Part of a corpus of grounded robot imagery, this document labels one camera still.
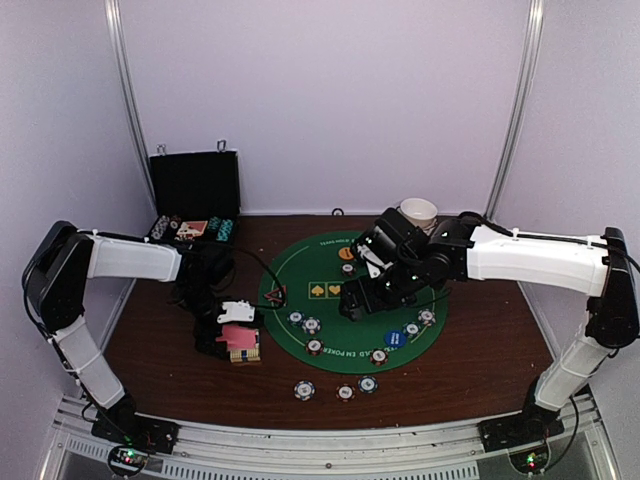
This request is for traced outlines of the red-backed card deck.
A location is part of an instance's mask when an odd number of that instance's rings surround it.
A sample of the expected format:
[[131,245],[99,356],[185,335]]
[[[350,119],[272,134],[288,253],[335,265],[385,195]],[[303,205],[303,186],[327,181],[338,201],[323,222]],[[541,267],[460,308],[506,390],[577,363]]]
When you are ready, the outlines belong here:
[[223,325],[216,342],[225,344],[227,351],[253,350],[259,344],[259,330],[239,325]]

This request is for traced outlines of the ten chips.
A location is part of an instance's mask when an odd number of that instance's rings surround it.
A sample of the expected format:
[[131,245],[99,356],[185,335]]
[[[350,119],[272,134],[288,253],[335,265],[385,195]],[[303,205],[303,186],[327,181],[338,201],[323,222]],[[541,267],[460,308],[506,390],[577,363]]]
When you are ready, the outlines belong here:
[[322,323],[317,318],[309,317],[302,322],[301,328],[308,335],[316,335],[321,331]]
[[417,319],[423,327],[431,327],[436,324],[436,316],[430,309],[421,309],[418,312]]

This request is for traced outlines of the fifty chips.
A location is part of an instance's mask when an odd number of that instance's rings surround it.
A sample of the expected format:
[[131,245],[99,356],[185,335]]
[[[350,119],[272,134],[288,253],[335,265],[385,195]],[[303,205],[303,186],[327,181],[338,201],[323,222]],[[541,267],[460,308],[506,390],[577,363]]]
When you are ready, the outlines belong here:
[[293,327],[300,328],[305,319],[306,315],[299,310],[293,310],[287,314],[287,321]]
[[415,338],[422,330],[422,325],[418,322],[407,322],[403,326],[403,334],[408,339]]

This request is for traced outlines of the hundred chips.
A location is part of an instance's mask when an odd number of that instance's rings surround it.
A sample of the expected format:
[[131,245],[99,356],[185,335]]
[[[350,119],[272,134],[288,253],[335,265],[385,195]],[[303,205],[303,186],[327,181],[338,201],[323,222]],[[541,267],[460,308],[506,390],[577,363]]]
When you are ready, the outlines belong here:
[[341,266],[341,272],[347,277],[351,277],[356,272],[356,267],[351,263],[345,263]]
[[305,351],[311,356],[318,356],[324,351],[324,342],[317,338],[311,338],[305,344]]
[[374,349],[370,353],[370,362],[374,366],[382,366],[389,360],[389,354],[384,349]]

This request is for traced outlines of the blue small blind button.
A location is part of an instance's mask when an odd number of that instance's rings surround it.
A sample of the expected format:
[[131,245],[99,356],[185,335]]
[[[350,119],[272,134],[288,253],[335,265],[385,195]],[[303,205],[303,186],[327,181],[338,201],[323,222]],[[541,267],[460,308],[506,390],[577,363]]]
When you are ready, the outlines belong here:
[[389,348],[402,348],[407,343],[407,337],[401,330],[389,330],[384,335],[385,345]]

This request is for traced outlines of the orange big blind button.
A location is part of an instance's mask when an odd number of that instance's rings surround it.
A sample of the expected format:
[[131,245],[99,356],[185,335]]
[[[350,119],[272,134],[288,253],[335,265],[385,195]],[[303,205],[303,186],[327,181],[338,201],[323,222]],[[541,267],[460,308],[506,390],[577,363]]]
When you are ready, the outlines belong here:
[[349,247],[341,248],[338,251],[338,255],[342,260],[345,260],[345,261],[350,261],[354,259],[354,255],[352,254],[351,249]]

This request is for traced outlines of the triangular all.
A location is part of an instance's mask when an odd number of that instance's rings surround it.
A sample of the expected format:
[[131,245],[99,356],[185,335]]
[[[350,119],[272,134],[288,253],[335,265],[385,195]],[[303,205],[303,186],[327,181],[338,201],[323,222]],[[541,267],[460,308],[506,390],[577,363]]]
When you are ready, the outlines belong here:
[[282,285],[268,291],[263,295],[264,299],[274,307],[281,307],[287,304],[287,287]]

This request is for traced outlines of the blue green fifty chip stack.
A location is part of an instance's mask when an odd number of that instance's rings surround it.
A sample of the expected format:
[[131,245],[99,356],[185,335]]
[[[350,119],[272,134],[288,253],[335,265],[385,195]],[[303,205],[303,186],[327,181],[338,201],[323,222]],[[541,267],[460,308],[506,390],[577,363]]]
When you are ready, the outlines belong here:
[[357,383],[358,389],[361,393],[372,394],[378,389],[378,381],[373,376],[362,376]]

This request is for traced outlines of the blue peach ten chip stack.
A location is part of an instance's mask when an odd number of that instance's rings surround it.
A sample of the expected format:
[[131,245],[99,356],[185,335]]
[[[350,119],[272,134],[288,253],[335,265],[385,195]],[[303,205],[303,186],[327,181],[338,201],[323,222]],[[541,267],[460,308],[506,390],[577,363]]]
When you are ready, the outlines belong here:
[[308,401],[315,395],[315,385],[308,380],[299,381],[293,388],[294,397],[301,401]]

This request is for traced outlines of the brown hundred chip stack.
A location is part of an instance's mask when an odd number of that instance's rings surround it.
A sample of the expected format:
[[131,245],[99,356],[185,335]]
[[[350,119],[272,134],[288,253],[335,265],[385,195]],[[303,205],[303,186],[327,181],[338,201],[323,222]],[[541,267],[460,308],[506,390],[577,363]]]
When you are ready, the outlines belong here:
[[355,398],[355,390],[349,384],[343,384],[336,388],[336,398],[341,402],[349,402]]

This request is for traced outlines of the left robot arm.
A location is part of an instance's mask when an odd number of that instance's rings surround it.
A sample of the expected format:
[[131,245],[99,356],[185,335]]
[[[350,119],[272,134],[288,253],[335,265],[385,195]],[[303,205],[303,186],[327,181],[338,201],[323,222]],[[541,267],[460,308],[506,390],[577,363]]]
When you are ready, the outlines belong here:
[[174,303],[194,319],[196,347],[215,354],[233,308],[217,298],[214,287],[231,260],[224,244],[134,238],[81,230],[63,220],[52,225],[29,260],[21,279],[27,315],[121,443],[137,442],[144,424],[89,330],[88,283],[122,279],[171,285]]

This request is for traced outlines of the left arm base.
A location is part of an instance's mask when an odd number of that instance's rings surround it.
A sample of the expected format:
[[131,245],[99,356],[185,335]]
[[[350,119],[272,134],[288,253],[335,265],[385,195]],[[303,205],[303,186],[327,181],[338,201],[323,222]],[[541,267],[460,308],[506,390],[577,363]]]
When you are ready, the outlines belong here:
[[175,422],[135,416],[134,425],[116,427],[99,417],[91,428],[94,437],[124,444],[150,453],[171,454],[178,439],[179,425]]

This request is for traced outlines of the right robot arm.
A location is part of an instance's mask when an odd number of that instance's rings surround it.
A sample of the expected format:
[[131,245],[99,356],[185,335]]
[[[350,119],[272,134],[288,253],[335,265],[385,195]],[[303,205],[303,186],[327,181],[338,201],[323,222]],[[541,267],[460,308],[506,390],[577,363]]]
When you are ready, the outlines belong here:
[[463,212],[425,232],[389,208],[350,250],[375,270],[341,287],[339,312],[351,321],[408,306],[422,289],[440,289],[447,281],[511,280],[587,296],[587,320],[561,357],[532,383],[522,412],[513,419],[513,433],[522,441],[535,440],[604,359],[639,336],[633,277],[639,266],[617,228],[601,236],[522,233]]

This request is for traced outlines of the lower white bowl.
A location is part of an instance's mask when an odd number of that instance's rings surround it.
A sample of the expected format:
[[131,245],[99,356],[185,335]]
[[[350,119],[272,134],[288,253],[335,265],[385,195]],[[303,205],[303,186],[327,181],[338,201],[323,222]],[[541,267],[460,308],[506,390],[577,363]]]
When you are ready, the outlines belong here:
[[437,227],[437,225],[438,225],[438,220],[433,219],[428,225],[423,226],[422,230],[425,233],[432,232]]

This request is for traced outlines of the black poker case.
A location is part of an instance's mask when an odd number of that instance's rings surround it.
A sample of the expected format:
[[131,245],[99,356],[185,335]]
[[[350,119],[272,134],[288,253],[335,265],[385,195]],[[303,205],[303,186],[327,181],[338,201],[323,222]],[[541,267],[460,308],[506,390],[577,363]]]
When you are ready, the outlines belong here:
[[208,222],[214,216],[234,219],[234,241],[241,209],[237,151],[155,155],[149,161],[159,215],[183,222]]

